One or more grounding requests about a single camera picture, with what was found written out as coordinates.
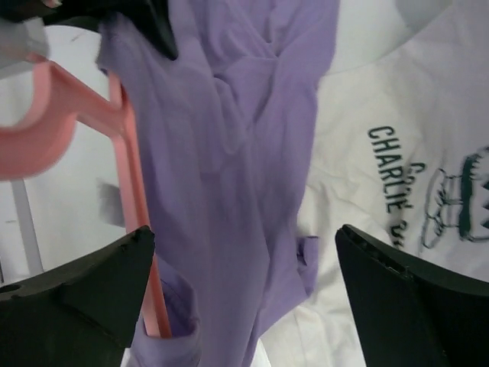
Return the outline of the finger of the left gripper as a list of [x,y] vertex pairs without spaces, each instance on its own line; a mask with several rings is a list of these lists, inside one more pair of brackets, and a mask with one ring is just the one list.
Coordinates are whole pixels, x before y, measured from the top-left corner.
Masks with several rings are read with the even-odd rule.
[[46,25],[66,25],[97,31],[99,22],[120,13],[129,18],[151,45],[169,60],[179,51],[169,19],[167,1],[66,0],[2,1],[1,19],[19,24],[41,18]]

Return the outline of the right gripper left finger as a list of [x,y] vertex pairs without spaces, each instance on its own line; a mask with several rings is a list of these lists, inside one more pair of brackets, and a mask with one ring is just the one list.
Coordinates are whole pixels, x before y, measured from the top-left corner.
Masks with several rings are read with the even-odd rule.
[[154,234],[147,226],[1,288],[1,364],[119,366],[140,316]]

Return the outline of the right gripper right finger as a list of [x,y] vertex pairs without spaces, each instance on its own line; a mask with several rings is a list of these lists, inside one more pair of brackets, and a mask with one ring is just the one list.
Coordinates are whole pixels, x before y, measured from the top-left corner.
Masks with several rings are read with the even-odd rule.
[[344,225],[338,260],[366,365],[488,364],[488,284]]

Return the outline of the purple t shirt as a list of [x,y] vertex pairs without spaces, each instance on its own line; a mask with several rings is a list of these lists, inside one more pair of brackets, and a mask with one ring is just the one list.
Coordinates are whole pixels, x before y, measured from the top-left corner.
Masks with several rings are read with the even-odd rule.
[[138,323],[132,366],[248,366],[313,292],[319,242],[296,221],[337,1],[171,1],[179,56],[128,17],[99,25],[98,64],[134,108],[172,328]]

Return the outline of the pink hanger front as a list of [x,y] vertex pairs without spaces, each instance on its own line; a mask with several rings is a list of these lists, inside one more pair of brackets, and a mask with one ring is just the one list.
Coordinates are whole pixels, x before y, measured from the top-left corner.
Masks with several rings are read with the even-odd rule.
[[81,122],[112,142],[127,231],[149,225],[134,110],[118,77],[108,75],[109,99],[50,60],[34,66],[33,78],[28,112],[1,130],[1,179],[32,177],[51,168]]

